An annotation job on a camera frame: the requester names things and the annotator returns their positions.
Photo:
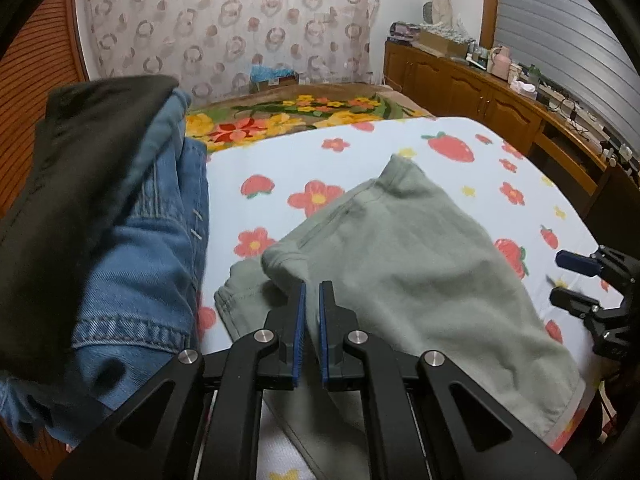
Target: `wooden desk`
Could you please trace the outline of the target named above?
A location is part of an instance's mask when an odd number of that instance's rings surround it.
[[[469,117],[529,158],[542,150],[591,196],[606,170],[596,146],[506,81],[417,48],[386,42],[386,82],[437,116]]]

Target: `black jacket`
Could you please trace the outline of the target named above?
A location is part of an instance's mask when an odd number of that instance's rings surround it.
[[[30,176],[0,221],[0,370],[39,382],[62,373],[88,255],[123,209],[122,180],[175,86],[139,76],[49,95]]]

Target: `pink bottle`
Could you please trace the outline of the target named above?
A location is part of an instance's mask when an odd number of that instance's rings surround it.
[[[507,46],[497,46],[491,50],[493,66],[491,73],[500,79],[509,79],[509,66],[511,65],[511,52]]]

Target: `wooden door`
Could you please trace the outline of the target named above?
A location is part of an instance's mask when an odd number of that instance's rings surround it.
[[[434,115],[444,113],[443,97],[448,93],[450,79],[441,60],[420,52],[409,63],[404,91],[409,99]]]
[[[456,68],[450,70],[449,85],[449,91],[443,95],[442,115],[479,121],[489,87],[480,78]]]
[[[531,149],[541,121],[535,111],[499,90],[488,97],[480,118],[482,124],[525,155]]]
[[[385,83],[397,92],[402,92],[405,85],[404,74],[406,73],[410,52],[411,50],[408,47],[391,43],[390,41],[385,43],[385,67],[383,69]]]

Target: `silver bolt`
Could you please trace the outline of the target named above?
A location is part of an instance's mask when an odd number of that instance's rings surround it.
[[[183,365],[194,364],[198,360],[198,352],[191,348],[187,348],[178,354],[178,361]]]
[[[429,350],[424,355],[424,361],[429,366],[441,366],[444,364],[444,355],[437,350]]]
[[[268,343],[273,339],[273,332],[266,328],[261,328],[260,330],[255,331],[254,339],[258,343]]]
[[[347,339],[354,345],[361,345],[367,342],[367,339],[369,339],[369,335],[367,335],[367,333],[363,332],[362,330],[354,330],[352,332],[349,332]]]

